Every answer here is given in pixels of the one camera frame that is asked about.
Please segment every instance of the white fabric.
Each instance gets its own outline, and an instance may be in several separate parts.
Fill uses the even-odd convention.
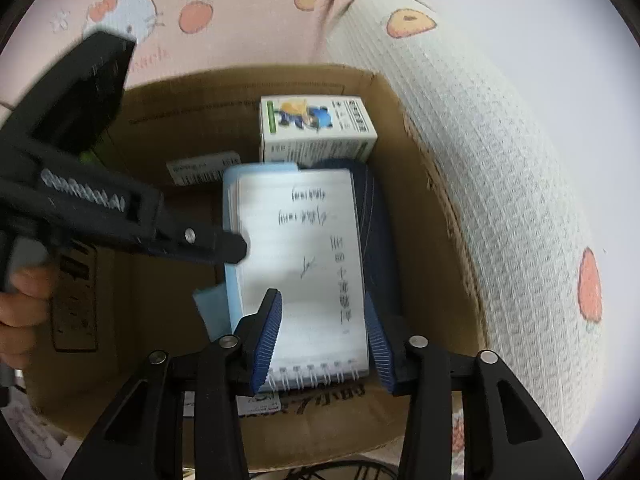
[[[390,37],[388,19],[404,8],[436,28]],[[570,442],[602,376],[602,323],[577,304],[583,251],[600,248],[550,142],[497,69],[414,0],[355,0],[326,55],[382,73],[404,103],[459,212],[488,345]]]

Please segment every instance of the human hand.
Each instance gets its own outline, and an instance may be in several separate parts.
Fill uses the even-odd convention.
[[[54,266],[25,267],[11,275],[16,292],[0,292],[0,360],[11,368],[29,363],[29,350],[36,344],[34,327],[49,313],[58,272]]]

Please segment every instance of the silver bolt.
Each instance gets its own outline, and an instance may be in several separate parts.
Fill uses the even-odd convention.
[[[238,344],[238,338],[234,335],[225,335],[220,338],[220,346],[222,348],[233,348]]]
[[[156,350],[149,356],[149,362],[153,365],[161,365],[166,361],[166,353],[162,350]]]
[[[425,336],[412,335],[409,338],[409,344],[414,348],[424,348],[429,344],[429,340]]]
[[[498,362],[498,355],[491,350],[484,350],[480,352],[480,358],[488,365],[495,365]]]
[[[196,241],[196,233],[190,227],[184,232],[184,239],[188,244],[193,244]]]

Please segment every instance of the spiral notebook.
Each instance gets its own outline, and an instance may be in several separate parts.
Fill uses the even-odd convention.
[[[230,227],[249,246],[234,269],[241,315],[254,314],[268,288],[282,294],[282,323],[263,389],[300,389],[367,375],[351,173],[241,174],[227,192]]]

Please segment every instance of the spiral binding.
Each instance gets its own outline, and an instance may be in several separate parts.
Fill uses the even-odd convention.
[[[330,386],[333,383],[342,384],[345,381],[345,375],[350,375],[351,380],[360,379],[360,371],[357,367],[356,359],[349,359],[346,365],[341,361],[334,361],[333,366],[329,363],[320,363],[319,370],[313,364],[306,367],[296,365],[289,370],[287,367],[280,367],[278,370],[269,368],[265,387],[272,392],[284,391],[288,392],[292,389],[304,390],[305,387],[316,388],[320,382],[324,386]]]

